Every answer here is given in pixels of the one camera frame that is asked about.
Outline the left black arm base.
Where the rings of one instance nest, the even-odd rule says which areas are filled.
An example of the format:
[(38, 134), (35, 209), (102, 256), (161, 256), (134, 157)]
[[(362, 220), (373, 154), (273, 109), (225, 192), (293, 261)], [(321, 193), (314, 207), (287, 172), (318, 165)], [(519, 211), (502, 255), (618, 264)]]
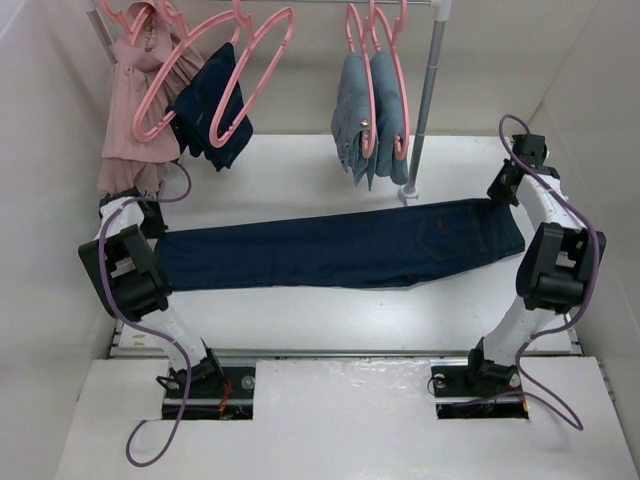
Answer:
[[(184, 406), (183, 420), (251, 420), (255, 393), (254, 366), (223, 366), (211, 369), (209, 365), (192, 368), (189, 395)], [(164, 390), (161, 407), (164, 420), (178, 417), (184, 400), (186, 371), (173, 369), (156, 382)]]

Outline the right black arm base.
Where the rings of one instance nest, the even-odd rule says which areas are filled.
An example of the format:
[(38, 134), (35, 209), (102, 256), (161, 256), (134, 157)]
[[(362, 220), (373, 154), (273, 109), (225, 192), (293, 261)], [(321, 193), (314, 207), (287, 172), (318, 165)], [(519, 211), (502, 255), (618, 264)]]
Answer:
[(435, 397), (440, 420), (529, 418), (520, 395), (519, 377), (514, 381), (472, 373), (466, 365), (436, 364), (428, 387)]

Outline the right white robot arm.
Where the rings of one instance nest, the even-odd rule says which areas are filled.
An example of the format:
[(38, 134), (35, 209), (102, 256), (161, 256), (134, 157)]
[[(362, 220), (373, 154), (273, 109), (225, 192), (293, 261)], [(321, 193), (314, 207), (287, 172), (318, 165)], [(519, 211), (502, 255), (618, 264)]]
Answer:
[(488, 194), (503, 206), (522, 206), (535, 228), (516, 274), (516, 298), (498, 326), (470, 351), (462, 381), (483, 394), (518, 386), (516, 357), (554, 318), (583, 306), (599, 270), (606, 237), (589, 234), (587, 223), (569, 209), (560, 176), (545, 165), (541, 135), (519, 134), (507, 143), (519, 159), (506, 159)]

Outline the dark blue denim trousers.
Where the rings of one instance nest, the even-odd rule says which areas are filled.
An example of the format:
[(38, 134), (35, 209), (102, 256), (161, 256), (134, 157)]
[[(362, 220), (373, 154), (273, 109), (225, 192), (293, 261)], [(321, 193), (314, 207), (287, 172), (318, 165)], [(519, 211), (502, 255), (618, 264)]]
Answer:
[(524, 249), (509, 206), (466, 199), (170, 232), (155, 253), (176, 291), (380, 289), (439, 280)]

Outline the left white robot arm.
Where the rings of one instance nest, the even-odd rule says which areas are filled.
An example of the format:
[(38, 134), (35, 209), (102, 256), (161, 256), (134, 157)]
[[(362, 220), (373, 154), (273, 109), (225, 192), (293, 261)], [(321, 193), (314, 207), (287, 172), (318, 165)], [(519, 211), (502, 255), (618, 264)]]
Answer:
[(169, 381), (179, 389), (217, 394), (222, 367), (169, 302), (168, 276), (149, 243), (166, 230), (158, 202), (133, 188), (103, 198), (99, 217), (98, 234), (78, 247), (78, 255), (107, 313), (155, 338), (170, 360)]

